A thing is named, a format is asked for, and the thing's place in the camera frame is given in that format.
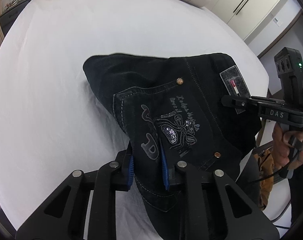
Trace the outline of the right hand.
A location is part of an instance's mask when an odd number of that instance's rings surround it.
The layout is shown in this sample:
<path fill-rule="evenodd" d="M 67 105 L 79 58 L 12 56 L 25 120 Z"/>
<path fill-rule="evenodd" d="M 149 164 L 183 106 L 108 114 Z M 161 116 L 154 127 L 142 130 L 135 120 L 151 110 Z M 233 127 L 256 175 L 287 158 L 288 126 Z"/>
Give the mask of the right hand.
<path fill-rule="evenodd" d="M 272 139 L 273 139 L 273 150 L 272 150 L 272 157 L 273 162 L 276 169 L 280 170 L 282 167 L 289 163 L 289 153 L 290 153 L 290 146 L 289 139 L 291 136 L 294 136 L 299 141 L 303 141 L 303 132 L 296 132 L 296 131 L 287 131 L 283 132 L 279 124 L 275 124 L 273 132 L 272 132 Z M 290 165 L 290 169 L 296 169 L 303 165 L 303 150 L 299 153 L 296 160 L 294 160 Z"/>

